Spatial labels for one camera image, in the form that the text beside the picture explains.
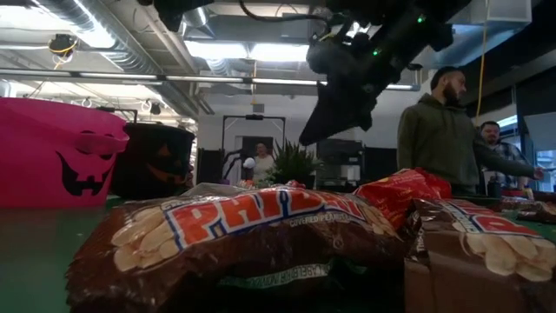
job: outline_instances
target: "man with beard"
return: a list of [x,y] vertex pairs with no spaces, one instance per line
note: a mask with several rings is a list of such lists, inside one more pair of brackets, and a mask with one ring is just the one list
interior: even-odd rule
[[[500,141],[500,125],[495,121],[484,122],[480,126],[480,134],[488,143],[488,147],[494,152],[498,153],[501,157],[506,160],[517,161],[523,164],[527,164],[527,160],[521,154],[521,151],[510,143],[502,143]],[[506,188],[519,188],[523,189],[527,185],[527,177],[516,177],[506,175],[500,172],[495,172],[494,177],[502,187]]]
[[475,194],[478,162],[491,170],[542,179],[542,169],[508,161],[492,151],[460,105],[466,78],[454,67],[438,70],[431,94],[401,114],[398,129],[398,168],[422,168],[446,179],[454,194]]

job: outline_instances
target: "bearded man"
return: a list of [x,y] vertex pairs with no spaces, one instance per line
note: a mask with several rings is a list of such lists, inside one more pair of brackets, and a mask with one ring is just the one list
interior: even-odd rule
[[422,168],[452,184],[456,195],[477,192],[478,163],[512,176],[542,179],[541,168],[506,160],[490,149],[473,126],[460,99],[466,77],[457,68],[439,69],[431,94],[401,114],[398,128],[398,168]]

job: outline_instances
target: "pink jack-o-lantern bucket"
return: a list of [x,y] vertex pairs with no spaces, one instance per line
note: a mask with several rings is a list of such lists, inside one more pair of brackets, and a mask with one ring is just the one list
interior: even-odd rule
[[100,110],[0,98],[0,208],[104,205],[124,125]]

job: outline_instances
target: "woman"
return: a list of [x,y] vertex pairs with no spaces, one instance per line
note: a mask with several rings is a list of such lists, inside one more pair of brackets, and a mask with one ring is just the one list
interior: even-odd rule
[[268,154],[264,143],[256,145],[257,156],[255,157],[255,168],[253,169],[253,182],[257,183],[267,177],[267,170],[275,165],[275,160]]

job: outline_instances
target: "green plant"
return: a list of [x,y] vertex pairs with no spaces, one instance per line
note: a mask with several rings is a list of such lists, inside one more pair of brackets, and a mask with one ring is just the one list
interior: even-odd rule
[[290,180],[301,181],[307,179],[313,171],[317,170],[320,161],[315,160],[314,152],[307,151],[298,143],[286,141],[281,147],[277,142],[275,166],[268,170],[269,183],[287,183]]

